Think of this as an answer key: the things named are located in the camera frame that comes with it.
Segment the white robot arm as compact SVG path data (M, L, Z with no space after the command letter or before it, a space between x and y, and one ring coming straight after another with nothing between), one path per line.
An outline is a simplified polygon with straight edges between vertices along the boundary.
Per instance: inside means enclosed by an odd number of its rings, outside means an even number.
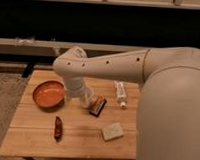
M143 49L88 58L78 46L53 63L68 93L84 77L137 83L136 160L200 160L200 49Z

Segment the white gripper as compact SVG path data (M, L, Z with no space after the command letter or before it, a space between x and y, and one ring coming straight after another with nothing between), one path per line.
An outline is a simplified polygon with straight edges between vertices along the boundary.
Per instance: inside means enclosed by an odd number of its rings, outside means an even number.
M74 77L71 79L65 79L63 81L65 95L68 100L72 98L79 98L82 102L89 101L87 94L87 86L83 78Z

